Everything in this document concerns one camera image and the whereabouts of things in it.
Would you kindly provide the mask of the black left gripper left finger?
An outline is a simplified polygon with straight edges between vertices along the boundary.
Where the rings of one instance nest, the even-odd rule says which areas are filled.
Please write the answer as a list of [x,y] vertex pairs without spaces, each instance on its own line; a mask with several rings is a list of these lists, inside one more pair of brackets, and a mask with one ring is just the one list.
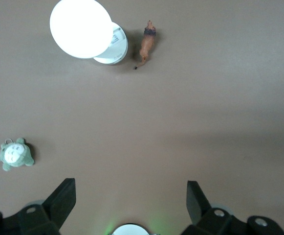
[[75,179],[66,178],[42,204],[26,206],[7,218],[0,212],[0,235],[59,235],[75,204]]

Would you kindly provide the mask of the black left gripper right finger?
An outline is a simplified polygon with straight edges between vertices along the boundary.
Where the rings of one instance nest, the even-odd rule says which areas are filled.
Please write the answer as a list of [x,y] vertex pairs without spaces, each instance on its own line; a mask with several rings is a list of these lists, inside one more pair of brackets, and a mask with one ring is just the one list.
[[187,182],[186,206],[192,223],[183,235],[284,235],[268,217],[253,215],[243,222],[225,209],[212,207],[197,181]]

